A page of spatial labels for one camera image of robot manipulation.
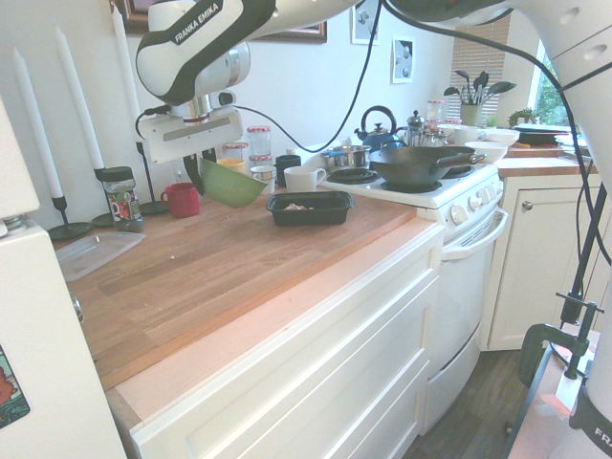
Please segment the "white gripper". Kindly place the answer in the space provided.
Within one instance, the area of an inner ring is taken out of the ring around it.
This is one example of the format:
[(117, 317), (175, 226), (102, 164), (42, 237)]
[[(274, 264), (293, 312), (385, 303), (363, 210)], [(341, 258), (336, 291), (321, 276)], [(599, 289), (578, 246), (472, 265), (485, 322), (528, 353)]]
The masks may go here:
[(243, 134), (238, 111), (225, 107), (212, 111), (204, 121), (186, 122), (180, 117), (159, 115), (141, 122), (143, 148), (149, 161), (164, 164), (183, 158), (186, 174), (198, 194), (205, 194), (196, 155), (215, 163), (216, 149), (228, 142), (237, 142)]

